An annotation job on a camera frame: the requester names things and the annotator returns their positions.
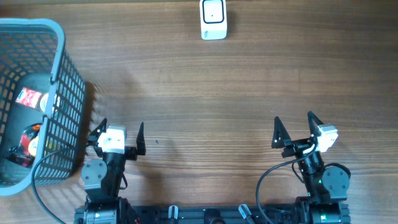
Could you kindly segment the red white small carton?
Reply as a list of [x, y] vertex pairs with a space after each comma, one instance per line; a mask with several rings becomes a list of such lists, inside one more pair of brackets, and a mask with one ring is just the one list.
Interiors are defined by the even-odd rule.
[[16, 103], [28, 106], [30, 108], [36, 108], [41, 97], [41, 92], [23, 87], [16, 98]]

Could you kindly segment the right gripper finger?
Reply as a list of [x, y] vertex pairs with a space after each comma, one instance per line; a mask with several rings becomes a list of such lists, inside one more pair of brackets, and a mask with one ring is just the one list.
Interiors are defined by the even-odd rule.
[[278, 116], [274, 118], [274, 133], [271, 148], [280, 149], [292, 145], [292, 140]]
[[307, 116], [308, 116], [308, 125], [310, 128], [310, 134], [312, 136], [319, 136], [320, 132], [318, 130], [318, 126], [323, 125], [323, 122], [312, 111], [309, 111], [307, 113]]

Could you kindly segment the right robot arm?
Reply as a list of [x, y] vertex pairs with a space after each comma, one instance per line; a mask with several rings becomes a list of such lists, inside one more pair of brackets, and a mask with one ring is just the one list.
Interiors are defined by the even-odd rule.
[[266, 205], [264, 211], [273, 223], [349, 223], [347, 199], [351, 172], [339, 163], [325, 164], [321, 153], [332, 147], [338, 130], [307, 113], [310, 136], [293, 140], [279, 117], [274, 118], [271, 147], [283, 149], [282, 157], [294, 157], [298, 165], [295, 175], [306, 188], [307, 195], [291, 204]]

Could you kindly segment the yellow cylindrical bottle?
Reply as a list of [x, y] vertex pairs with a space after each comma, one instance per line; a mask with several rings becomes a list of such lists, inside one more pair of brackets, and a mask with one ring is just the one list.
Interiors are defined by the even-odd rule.
[[36, 157], [37, 154], [37, 146], [39, 142], [39, 137], [32, 139], [28, 145], [28, 152], [32, 157]]

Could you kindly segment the black red snack packet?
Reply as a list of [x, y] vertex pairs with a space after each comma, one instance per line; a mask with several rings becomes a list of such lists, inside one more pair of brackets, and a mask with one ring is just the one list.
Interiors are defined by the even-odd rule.
[[28, 145], [30, 141], [39, 136], [41, 123], [32, 124], [23, 130], [19, 144], [8, 149], [4, 158], [19, 166], [31, 168], [35, 157], [32, 157], [28, 152]]

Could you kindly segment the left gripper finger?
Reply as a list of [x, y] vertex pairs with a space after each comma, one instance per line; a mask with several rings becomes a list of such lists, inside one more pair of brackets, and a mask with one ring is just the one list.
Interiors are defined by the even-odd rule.
[[136, 138], [137, 155], [144, 156], [146, 154], [146, 143], [144, 138], [144, 123], [142, 122]]
[[88, 144], [95, 145], [102, 133], [106, 132], [107, 119], [104, 118], [102, 122], [88, 135]]

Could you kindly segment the silver tin can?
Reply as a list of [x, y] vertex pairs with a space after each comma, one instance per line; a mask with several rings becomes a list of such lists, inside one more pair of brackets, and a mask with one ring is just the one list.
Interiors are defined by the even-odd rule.
[[39, 110], [41, 110], [41, 112], [43, 112], [43, 113], [46, 110], [48, 98], [49, 98], [49, 94], [44, 93], [39, 100]]

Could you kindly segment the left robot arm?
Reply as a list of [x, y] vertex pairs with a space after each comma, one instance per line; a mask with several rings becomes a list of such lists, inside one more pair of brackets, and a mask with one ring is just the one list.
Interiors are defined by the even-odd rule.
[[88, 144], [98, 158], [82, 167], [85, 206], [75, 210], [74, 222], [138, 224], [141, 222], [139, 215], [126, 198], [119, 196], [119, 192], [128, 186], [124, 175], [126, 162], [146, 154], [144, 125], [140, 125], [136, 145], [127, 146], [126, 128], [106, 124], [105, 118], [88, 136]]

